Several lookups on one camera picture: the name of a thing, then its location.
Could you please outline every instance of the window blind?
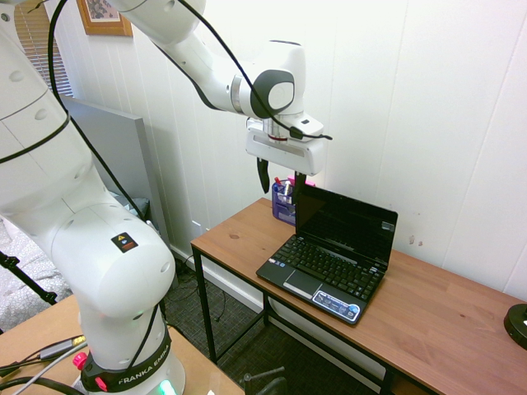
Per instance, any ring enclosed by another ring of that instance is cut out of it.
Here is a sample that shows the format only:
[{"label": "window blind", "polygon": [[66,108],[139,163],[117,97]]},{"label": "window blind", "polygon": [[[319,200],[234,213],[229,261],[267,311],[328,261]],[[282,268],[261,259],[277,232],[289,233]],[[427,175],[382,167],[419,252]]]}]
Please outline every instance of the window blind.
[{"label": "window blind", "polygon": [[[15,7],[15,26],[18,38],[26,51],[27,58],[33,63],[33,66],[42,78],[44,78],[49,89],[51,89],[48,69],[49,18],[44,4],[40,4],[35,9],[40,1],[27,0],[17,5]],[[66,74],[66,69],[64,68],[64,63],[55,40],[53,42],[53,54],[55,81],[57,82],[58,93],[73,96],[68,75]]]}]

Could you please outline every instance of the laptop sticker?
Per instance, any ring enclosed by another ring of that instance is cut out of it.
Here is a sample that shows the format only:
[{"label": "laptop sticker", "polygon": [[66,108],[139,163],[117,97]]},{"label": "laptop sticker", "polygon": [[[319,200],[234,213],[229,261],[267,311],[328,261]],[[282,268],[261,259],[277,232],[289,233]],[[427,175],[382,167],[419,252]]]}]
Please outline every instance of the laptop sticker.
[{"label": "laptop sticker", "polygon": [[321,305],[327,310],[333,311],[334,313],[345,318],[347,321],[355,321],[361,308],[356,304],[347,304],[334,296],[328,295],[325,292],[319,290],[312,299],[316,304]]}]

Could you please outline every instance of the pen holder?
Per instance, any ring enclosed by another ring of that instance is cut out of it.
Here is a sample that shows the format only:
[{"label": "pen holder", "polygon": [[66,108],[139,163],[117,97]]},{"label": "pen holder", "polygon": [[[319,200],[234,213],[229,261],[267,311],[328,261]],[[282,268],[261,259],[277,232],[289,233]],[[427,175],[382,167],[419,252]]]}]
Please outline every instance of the pen holder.
[{"label": "pen holder", "polygon": [[286,187],[285,184],[273,184],[273,216],[294,226],[296,209],[295,205],[291,203],[293,189],[292,185]]}]

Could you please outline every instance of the warning label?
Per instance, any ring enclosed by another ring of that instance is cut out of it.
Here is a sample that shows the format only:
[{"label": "warning label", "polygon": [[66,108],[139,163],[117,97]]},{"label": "warning label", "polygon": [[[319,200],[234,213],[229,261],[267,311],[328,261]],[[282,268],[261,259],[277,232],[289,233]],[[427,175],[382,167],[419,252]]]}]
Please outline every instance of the warning label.
[{"label": "warning label", "polygon": [[138,246],[128,233],[121,233],[120,235],[113,237],[111,240],[122,253],[126,253]]}]

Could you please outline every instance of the laptop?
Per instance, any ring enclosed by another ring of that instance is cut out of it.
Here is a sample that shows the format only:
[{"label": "laptop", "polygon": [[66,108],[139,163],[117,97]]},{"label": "laptop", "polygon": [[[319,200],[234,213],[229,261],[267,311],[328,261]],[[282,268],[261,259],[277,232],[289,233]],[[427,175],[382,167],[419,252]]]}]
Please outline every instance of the laptop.
[{"label": "laptop", "polygon": [[355,325],[388,270],[397,216],[305,185],[296,233],[256,274]]}]

